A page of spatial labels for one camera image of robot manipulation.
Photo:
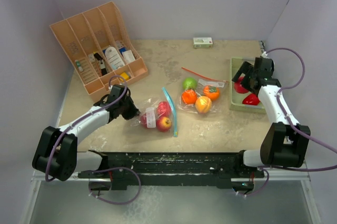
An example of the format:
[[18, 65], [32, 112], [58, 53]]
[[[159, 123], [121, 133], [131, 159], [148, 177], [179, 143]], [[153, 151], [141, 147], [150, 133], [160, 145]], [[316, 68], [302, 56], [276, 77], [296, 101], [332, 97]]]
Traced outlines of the red yellow fake apple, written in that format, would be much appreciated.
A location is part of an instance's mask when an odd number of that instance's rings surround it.
[[171, 129], [171, 127], [172, 127], [172, 122], [169, 117], [161, 116], [156, 120], [156, 128], [160, 132], [167, 132]]

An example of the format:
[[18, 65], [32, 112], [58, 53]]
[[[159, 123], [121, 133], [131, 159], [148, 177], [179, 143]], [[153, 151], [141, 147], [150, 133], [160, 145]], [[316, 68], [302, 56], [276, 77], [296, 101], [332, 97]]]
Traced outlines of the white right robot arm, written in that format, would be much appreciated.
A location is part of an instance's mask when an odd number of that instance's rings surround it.
[[311, 131], [292, 115], [282, 96], [281, 83], [273, 77], [273, 72], [272, 59], [257, 57], [254, 64], [243, 61], [232, 77], [232, 82], [239, 82], [257, 96], [271, 124], [260, 148], [243, 151], [243, 159], [234, 164], [239, 177], [247, 177], [253, 167], [299, 168], [304, 162], [309, 140], [296, 129], [308, 135]]

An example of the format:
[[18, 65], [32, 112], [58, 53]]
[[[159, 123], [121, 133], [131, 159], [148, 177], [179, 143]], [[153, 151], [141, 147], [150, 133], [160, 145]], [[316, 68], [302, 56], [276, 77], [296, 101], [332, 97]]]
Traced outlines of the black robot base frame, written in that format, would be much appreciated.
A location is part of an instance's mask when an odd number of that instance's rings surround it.
[[243, 163], [238, 153], [104, 152], [98, 172], [82, 171], [81, 179], [111, 182], [112, 190], [127, 186], [210, 186], [250, 191], [264, 173]]

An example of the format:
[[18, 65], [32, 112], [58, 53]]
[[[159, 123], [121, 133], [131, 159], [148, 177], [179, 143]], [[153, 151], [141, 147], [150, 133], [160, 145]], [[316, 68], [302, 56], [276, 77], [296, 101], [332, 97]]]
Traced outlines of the red fake apple with stem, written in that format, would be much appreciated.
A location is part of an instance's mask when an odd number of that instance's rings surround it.
[[156, 113], [159, 118], [162, 116], [170, 117], [172, 111], [168, 101], [160, 102], [157, 106]]

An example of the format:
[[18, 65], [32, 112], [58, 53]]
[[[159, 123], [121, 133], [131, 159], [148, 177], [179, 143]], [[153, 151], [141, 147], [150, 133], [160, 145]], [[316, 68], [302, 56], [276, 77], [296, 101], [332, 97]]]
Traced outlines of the red fake pepper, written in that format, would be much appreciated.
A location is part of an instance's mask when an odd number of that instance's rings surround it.
[[259, 103], [259, 98], [253, 93], [246, 96], [242, 101], [242, 104], [244, 105], [259, 105]]

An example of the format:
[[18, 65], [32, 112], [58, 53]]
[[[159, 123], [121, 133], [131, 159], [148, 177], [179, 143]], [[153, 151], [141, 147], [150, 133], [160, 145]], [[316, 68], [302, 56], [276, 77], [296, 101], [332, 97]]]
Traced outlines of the clear bag blue zipper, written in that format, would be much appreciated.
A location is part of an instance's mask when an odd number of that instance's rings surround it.
[[136, 103], [136, 107], [140, 113], [131, 119], [130, 126], [178, 137], [175, 103], [165, 87], [157, 95]]

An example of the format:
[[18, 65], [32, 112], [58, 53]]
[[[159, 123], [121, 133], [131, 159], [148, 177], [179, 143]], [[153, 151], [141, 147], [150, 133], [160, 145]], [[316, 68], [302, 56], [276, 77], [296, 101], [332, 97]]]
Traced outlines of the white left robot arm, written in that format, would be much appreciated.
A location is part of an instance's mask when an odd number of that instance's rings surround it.
[[111, 87], [80, 118], [59, 128], [46, 127], [35, 151], [32, 167], [45, 173], [46, 181], [65, 181], [74, 172], [90, 171], [97, 178], [108, 173], [104, 154], [97, 151], [79, 152], [77, 147], [85, 138], [119, 116], [130, 120], [140, 114], [130, 90], [120, 84]]

